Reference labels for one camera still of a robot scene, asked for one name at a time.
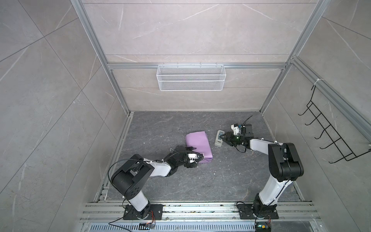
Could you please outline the pink wrapping paper sheet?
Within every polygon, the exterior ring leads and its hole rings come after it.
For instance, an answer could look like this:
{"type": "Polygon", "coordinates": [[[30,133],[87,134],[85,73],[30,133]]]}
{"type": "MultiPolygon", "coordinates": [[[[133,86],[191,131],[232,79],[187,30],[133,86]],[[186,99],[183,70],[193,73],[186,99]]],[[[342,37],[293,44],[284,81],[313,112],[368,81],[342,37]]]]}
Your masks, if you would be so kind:
{"type": "Polygon", "coordinates": [[[205,131],[189,133],[185,136],[188,147],[194,147],[193,151],[203,154],[204,159],[200,163],[211,163],[213,154],[205,131]]]}

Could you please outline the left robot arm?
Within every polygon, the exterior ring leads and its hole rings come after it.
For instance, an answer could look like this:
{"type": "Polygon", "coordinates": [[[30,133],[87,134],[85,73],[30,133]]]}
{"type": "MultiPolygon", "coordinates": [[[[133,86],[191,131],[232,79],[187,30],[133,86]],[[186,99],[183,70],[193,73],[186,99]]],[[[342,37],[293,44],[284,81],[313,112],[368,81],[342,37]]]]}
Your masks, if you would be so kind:
{"type": "Polygon", "coordinates": [[[110,184],[129,202],[129,213],[134,212],[138,219],[145,219],[150,214],[151,204],[142,189],[151,177],[170,177],[180,166],[196,168],[204,160],[202,153],[194,147],[177,146],[163,159],[145,159],[139,154],[124,159],[124,164],[113,174],[108,173],[110,184]]]}

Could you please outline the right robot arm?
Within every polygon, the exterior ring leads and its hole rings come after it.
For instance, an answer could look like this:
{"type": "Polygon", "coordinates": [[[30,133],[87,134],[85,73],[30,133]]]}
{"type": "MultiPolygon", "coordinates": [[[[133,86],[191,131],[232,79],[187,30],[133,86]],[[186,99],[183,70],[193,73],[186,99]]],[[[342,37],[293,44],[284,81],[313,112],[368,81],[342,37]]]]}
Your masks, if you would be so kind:
{"type": "Polygon", "coordinates": [[[278,143],[255,138],[251,124],[233,124],[232,131],[219,131],[217,139],[237,148],[258,151],[268,155],[269,179],[252,204],[237,202],[240,219],[278,219],[277,203],[285,189],[303,176],[304,168],[293,143],[278,143]]]}

